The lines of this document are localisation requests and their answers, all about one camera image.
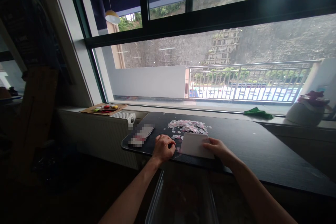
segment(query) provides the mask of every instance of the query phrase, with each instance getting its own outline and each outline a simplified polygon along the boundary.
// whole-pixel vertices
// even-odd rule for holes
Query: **white radiator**
[[[126,119],[57,109],[64,141],[76,143],[79,152],[138,169],[134,153],[121,149],[131,132]]]

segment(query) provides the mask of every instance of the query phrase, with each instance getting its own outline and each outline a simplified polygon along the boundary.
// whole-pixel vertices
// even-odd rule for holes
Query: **black window frame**
[[[199,11],[192,2],[186,0],[183,14],[150,20],[148,0],[140,0],[142,28],[86,37],[85,44],[92,49],[336,13],[336,0],[245,0]]]

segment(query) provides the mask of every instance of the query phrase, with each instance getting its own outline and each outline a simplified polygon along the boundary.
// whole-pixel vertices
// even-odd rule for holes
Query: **balcony railing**
[[[190,66],[188,98],[293,103],[319,62]]]

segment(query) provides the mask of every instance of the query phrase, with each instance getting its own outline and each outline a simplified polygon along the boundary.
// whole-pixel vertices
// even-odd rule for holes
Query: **transparent container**
[[[218,223],[206,171],[192,167],[162,170],[145,224]]]

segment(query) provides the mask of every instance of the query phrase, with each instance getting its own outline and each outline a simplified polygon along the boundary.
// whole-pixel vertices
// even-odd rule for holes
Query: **hand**
[[[161,165],[163,162],[168,161],[175,152],[175,141],[167,135],[158,135],[155,138],[155,148],[153,151],[152,159],[158,162],[158,165]]]
[[[204,143],[203,147],[219,157],[223,165],[230,168],[236,161],[239,161],[239,158],[221,140],[215,138],[209,138],[209,140],[210,143]]]

